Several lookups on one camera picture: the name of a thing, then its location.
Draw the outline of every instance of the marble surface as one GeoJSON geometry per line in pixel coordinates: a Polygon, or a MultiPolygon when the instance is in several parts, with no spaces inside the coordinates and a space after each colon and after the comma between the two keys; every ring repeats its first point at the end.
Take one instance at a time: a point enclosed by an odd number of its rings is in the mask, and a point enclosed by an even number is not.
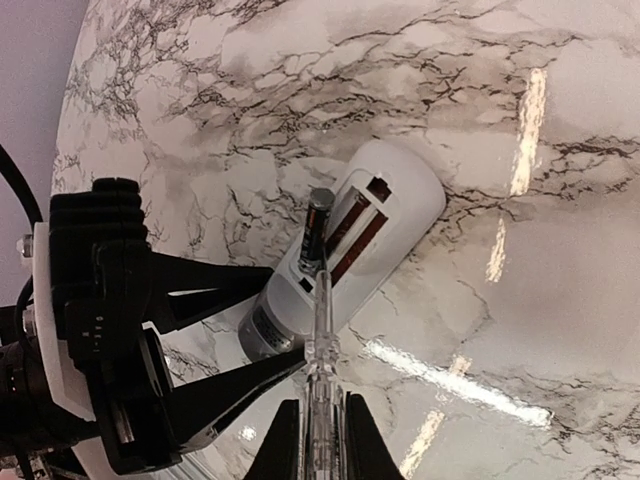
{"type": "MultiPolygon", "coordinates": [[[[640,475],[640,4],[92,0],[55,192],[138,180],[156,249],[275,265],[371,138],[440,221],[341,332],[407,478],[640,475]]],[[[178,381],[241,365],[247,305],[169,335],[178,381]]],[[[289,380],[197,458],[241,479],[289,380]]]]}

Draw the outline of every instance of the black cable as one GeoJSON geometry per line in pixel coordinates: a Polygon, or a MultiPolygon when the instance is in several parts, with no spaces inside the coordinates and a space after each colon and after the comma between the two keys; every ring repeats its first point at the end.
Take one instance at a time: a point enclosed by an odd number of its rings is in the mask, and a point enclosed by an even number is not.
{"type": "Polygon", "coordinates": [[[24,208],[27,217],[29,218],[29,224],[31,230],[37,222],[42,221],[42,213],[40,207],[36,201],[36,197],[33,195],[29,184],[25,180],[22,172],[11,159],[7,151],[2,145],[0,145],[0,173],[5,178],[11,190],[16,194],[22,208],[24,208]]]}
{"type": "MultiPolygon", "coordinates": [[[[29,219],[29,224],[31,225],[31,230],[37,222],[42,221],[42,213],[40,212],[40,207],[38,206],[38,202],[36,201],[36,197],[33,195],[31,188],[29,188],[29,184],[25,180],[22,172],[15,164],[11,156],[7,153],[2,145],[0,145],[0,173],[5,178],[13,193],[16,194],[22,208],[27,214],[27,218],[29,219]]],[[[20,346],[25,351],[27,355],[33,358],[38,363],[41,363],[40,355],[34,350],[29,343],[29,339],[27,338],[27,334],[24,331],[24,326],[22,322],[22,314],[27,308],[29,298],[33,294],[33,277],[29,278],[25,286],[22,288],[20,292],[20,296],[18,297],[18,301],[16,302],[16,308],[14,310],[14,328],[16,331],[16,336],[18,337],[18,342],[20,346]]]]}

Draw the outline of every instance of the black battery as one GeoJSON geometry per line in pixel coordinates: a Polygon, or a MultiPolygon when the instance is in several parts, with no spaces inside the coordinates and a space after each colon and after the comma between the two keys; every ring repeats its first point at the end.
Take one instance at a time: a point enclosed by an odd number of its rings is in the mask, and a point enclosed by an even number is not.
{"type": "Polygon", "coordinates": [[[324,244],[335,195],[328,188],[314,188],[309,195],[298,266],[307,275],[315,275],[324,261],[324,244]]]}

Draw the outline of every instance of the black mount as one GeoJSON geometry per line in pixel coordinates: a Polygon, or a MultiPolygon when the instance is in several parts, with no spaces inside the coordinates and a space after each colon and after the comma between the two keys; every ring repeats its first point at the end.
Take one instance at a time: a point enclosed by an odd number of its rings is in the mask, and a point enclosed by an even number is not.
{"type": "MultiPolygon", "coordinates": [[[[297,480],[300,402],[285,400],[244,480],[297,480]]],[[[344,480],[404,480],[389,454],[362,395],[345,399],[347,477],[344,480]]]]}
{"type": "Polygon", "coordinates": [[[174,388],[158,337],[142,324],[160,333],[188,327],[259,293],[273,270],[152,252],[141,203],[137,183],[123,179],[51,199],[57,334],[86,375],[118,474],[165,468],[207,446],[304,363],[295,351],[174,388]]]}

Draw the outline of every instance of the battery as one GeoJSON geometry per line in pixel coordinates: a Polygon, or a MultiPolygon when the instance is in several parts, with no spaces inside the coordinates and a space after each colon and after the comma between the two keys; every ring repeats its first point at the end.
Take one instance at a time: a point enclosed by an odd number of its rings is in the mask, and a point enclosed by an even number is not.
{"type": "Polygon", "coordinates": [[[328,188],[311,190],[298,260],[302,273],[314,276],[323,264],[325,234],[335,199],[336,196],[328,188]]]}

